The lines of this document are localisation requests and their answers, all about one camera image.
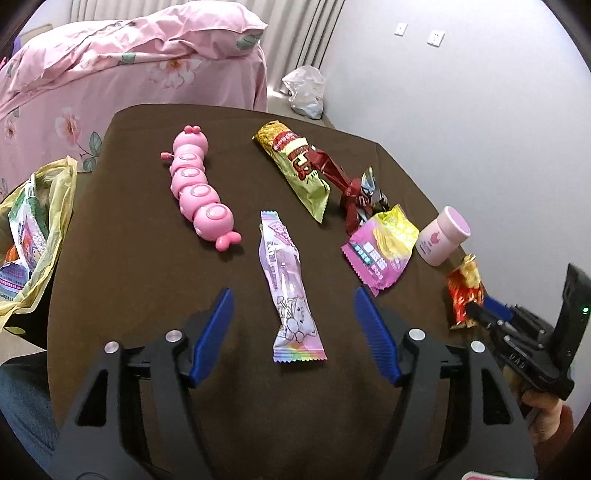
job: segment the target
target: pink caterpillar toy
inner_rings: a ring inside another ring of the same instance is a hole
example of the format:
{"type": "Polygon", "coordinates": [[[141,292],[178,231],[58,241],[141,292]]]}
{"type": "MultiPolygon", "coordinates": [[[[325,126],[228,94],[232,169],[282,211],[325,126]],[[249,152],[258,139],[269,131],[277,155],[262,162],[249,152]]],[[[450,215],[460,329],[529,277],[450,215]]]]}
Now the pink caterpillar toy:
{"type": "Polygon", "coordinates": [[[170,191],[178,199],[181,213],[195,227],[198,236],[215,242],[220,252],[231,244],[239,244],[242,237],[234,232],[234,216],[220,203],[217,192],[207,182],[203,159],[209,145],[199,127],[187,125],[174,139],[172,153],[162,152],[160,158],[172,160],[170,191]]]}

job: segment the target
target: pink bedsheet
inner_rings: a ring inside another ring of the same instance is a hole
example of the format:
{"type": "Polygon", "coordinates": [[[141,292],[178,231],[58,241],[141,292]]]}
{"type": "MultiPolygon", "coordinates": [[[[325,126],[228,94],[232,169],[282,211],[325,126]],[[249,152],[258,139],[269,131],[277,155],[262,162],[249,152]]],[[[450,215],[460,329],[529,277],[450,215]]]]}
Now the pink bedsheet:
{"type": "Polygon", "coordinates": [[[19,93],[0,105],[0,199],[39,167],[66,155],[78,160],[79,171],[92,171],[113,115],[127,107],[193,103],[267,110],[266,67],[258,44],[231,59],[191,54],[134,60],[123,54],[116,66],[42,92],[19,93]]]}

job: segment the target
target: yellow plastic bag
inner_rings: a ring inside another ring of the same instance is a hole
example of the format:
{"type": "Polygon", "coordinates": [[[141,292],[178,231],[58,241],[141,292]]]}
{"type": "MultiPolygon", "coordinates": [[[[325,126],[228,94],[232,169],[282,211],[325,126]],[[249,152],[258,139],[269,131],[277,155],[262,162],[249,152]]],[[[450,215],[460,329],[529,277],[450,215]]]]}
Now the yellow plastic bag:
{"type": "MultiPolygon", "coordinates": [[[[49,163],[35,172],[38,197],[43,199],[41,204],[49,210],[47,247],[31,278],[17,296],[13,300],[0,301],[0,329],[6,325],[13,313],[30,313],[35,310],[45,292],[72,217],[77,172],[78,163],[70,157],[49,163]]],[[[23,185],[0,203],[0,252],[6,252],[14,243],[8,223],[8,212],[21,193],[23,185]]]]}

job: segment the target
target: gray pants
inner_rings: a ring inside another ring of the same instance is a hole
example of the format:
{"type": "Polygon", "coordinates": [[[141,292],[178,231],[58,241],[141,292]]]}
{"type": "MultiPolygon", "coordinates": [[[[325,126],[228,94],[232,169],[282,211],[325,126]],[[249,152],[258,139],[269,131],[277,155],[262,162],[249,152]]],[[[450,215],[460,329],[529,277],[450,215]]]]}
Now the gray pants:
{"type": "Polygon", "coordinates": [[[12,358],[0,367],[0,410],[25,450],[48,472],[59,431],[51,409],[46,352],[12,358]]]}

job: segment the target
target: red sleeve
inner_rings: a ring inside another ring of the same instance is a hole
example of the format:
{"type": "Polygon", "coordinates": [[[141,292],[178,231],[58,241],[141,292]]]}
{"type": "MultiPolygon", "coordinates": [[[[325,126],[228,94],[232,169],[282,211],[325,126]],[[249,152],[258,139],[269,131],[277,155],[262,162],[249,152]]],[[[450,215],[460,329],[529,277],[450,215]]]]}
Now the red sleeve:
{"type": "Polygon", "coordinates": [[[538,470],[542,472],[554,460],[569,441],[574,431],[573,412],[570,407],[562,405],[560,413],[560,427],[554,435],[545,442],[534,447],[535,459],[538,462],[538,470]]]}

